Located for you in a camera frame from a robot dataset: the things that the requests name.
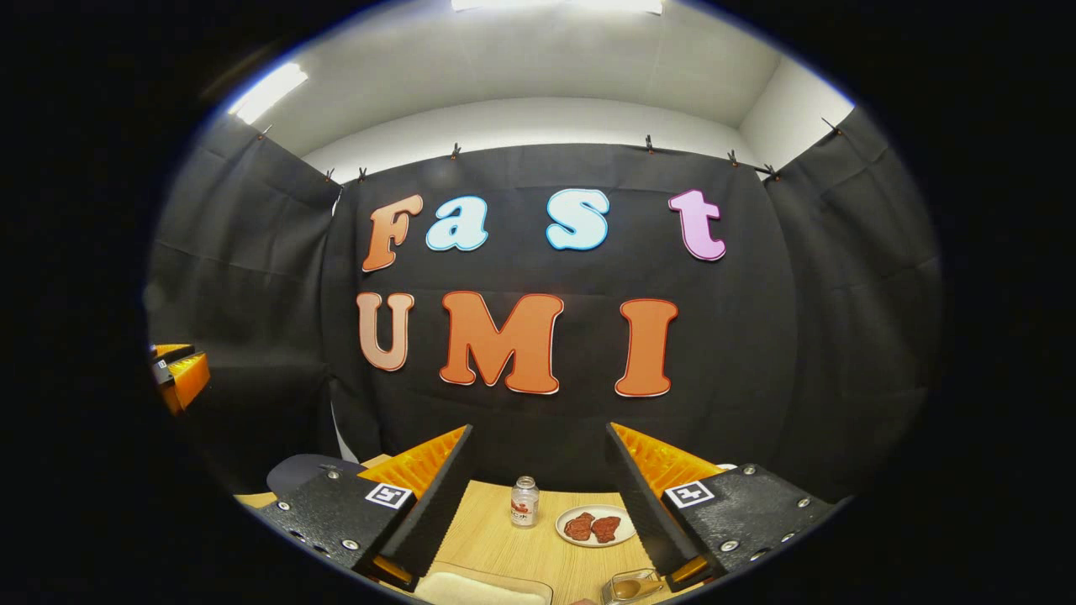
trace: black cloth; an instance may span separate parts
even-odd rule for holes
[[[183,425],[232,492],[260,492],[288,455],[339,455],[317,328],[339,186],[232,116],[197,141],[154,240],[148,332],[208,354]]]
[[[565,188],[606,194],[608,236],[590,251],[552,248],[549,197]],[[700,189],[721,211],[711,235],[727,252],[699,261],[684,247],[668,200]],[[395,263],[363,273],[373,210],[419,194]],[[483,198],[487,240],[477,250],[435,252],[425,235],[437,208],[457,196]],[[441,297],[482,294],[500,327],[528,293],[564,300],[553,334],[553,395],[439,377],[449,340]],[[406,365],[372,368],[358,344],[355,296],[414,296]],[[679,308],[668,329],[669,393],[626,398],[628,326],[620,306],[661,298]],[[713,157],[622,145],[527,145],[401,166],[345,185],[323,266],[326,360],[339,379],[340,434],[359,456],[395,454],[466,423],[475,425],[478,479],[509,483],[534,476],[542,488],[613,490],[601,462],[603,426],[617,421],[717,462],[768,464],[792,393],[796,324],[792,270],[774,209],[754,171]],[[391,344],[391,312],[379,310],[379,343]]]
[[[860,109],[766,193],[795,279],[795,389],[769,468],[835,501],[894,451],[936,379],[940,258],[926,203]]]

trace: orange object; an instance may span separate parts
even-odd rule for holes
[[[669,392],[672,382],[665,377],[665,341],[668,326],[679,309],[668,300],[637,298],[620,306],[627,319],[627,367],[617,381],[618,395],[656,397]]]
[[[408,214],[422,212],[422,197],[410,196],[397,202],[379,208],[370,213],[373,230],[370,233],[370,252],[363,261],[363,271],[370,272],[384,269],[396,262],[396,253],[392,244],[404,243],[407,238]]]
[[[451,433],[420,444],[373,468],[367,468],[358,476],[379,483],[407,488],[414,492],[414,497],[421,498],[437,477],[437,472],[444,465],[444,461],[449,459],[452,449],[456,447],[465,428],[467,427],[461,426]]]
[[[377,555],[373,557],[373,564],[374,564],[374,566],[381,568],[381,571],[390,574],[394,578],[396,578],[396,579],[398,579],[398,580],[400,580],[400,581],[402,581],[405,583],[409,583],[411,581],[411,574],[407,573],[399,565],[397,565],[396,563],[393,563],[392,561],[385,559],[384,557],[382,557],[380,554],[377,554]],[[374,581],[380,581],[378,578],[373,578],[373,580]]]
[[[688,578],[692,578],[692,577],[700,574],[707,567],[709,567],[709,565],[710,564],[706,562],[706,558],[705,557],[698,555],[698,557],[692,559],[691,561],[688,561],[686,563],[684,563],[683,566],[680,567],[679,569],[677,569],[676,572],[672,572],[672,574],[671,574],[672,581],[674,582],[682,582],[682,581],[686,580]]]
[[[158,344],[158,353],[161,347],[178,349],[185,344]],[[168,366],[169,374],[175,379],[174,384],[168,385],[162,392],[165,403],[172,414],[176,414],[190,405],[190,402],[198,396],[198,393],[209,383],[209,361],[206,353],[195,353],[189,357],[174,362]]]
[[[718,465],[694,454],[675,448],[665,441],[610,422],[613,431],[632,454],[647,486],[661,502],[662,494],[669,488],[698,481],[724,473]]]
[[[449,361],[441,368],[441,380],[453,384],[472,384],[475,371],[469,358],[487,386],[497,383],[509,357],[512,374],[505,385],[519,393],[551,395],[561,389],[553,377],[553,325],[564,311],[564,301],[549,294],[527,294],[520,298],[504,327],[497,329],[482,295],[477,292],[450,292],[441,299],[449,310]]]
[[[184,347],[189,347],[189,344],[154,344],[154,355],[159,357]]]

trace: orange letter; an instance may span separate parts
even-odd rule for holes
[[[656,397],[669,392],[672,382],[665,378],[665,340],[669,322],[679,310],[668,300],[636,298],[620,306],[627,318],[627,368],[617,381],[618,395]]]
[[[399,219],[397,214],[404,214]],[[401,199],[395,203],[379,208],[370,213],[370,221],[373,221],[373,231],[370,234],[370,253],[363,261],[363,272],[384,269],[396,261],[396,253],[393,252],[388,240],[396,242],[396,245],[404,243],[407,238],[407,224],[410,216],[422,212],[422,197],[413,195]]]
[[[515,304],[505,327],[497,329],[477,292],[450,292],[441,299],[449,310],[449,363],[441,368],[441,380],[471,384],[475,372],[470,356],[486,386],[493,386],[505,371],[508,358],[515,354],[512,374],[505,385],[519,393],[552,395],[561,388],[553,378],[553,324],[564,310],[564,301],[548,294],[527,294]],[[512,318],[519,313],[522,316]]]
[[[384,351],[378,346],[378,309],[381,295],[364,292],[355,298],[358,305],[358,344],[370,365],[385,371],[396,371],[407,361],[407,316],[414,307],[414,296],[410,294],[388,295],[388,308],[393,310],[393,348]]]

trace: peach letter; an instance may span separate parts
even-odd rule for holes
[[[393,348],[384,351],[378,346],[378,309],[381,295],[364,292],[355,298],[358,305],[358,344],[370,365],[385,371],[396,371],[407,361],[407,316],[414,307],[414,296],[390,294],[388,308],[393,310]]]
[[[370,234],[370,253],[366,256],[366,261],[363,261],[364,273],[384,269],[396,261],[396,253],[393,252],[390,240],[396,242],[396,245],[404,243],[410,219],[408,214],[420,212],[422,212],[422,197],[413,195],[370,213],[373,231]]]

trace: clip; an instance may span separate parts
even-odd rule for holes
[[[833,128],[833,131],[836,132],[838,137],[841,136],[841,135],[844,135],[844,132],[840,131],[840,128],[837,128],[833,124],[830,124],[829,119],[822,117],[822,122],[825,122],[826,126],[829,126],[830,128]]]

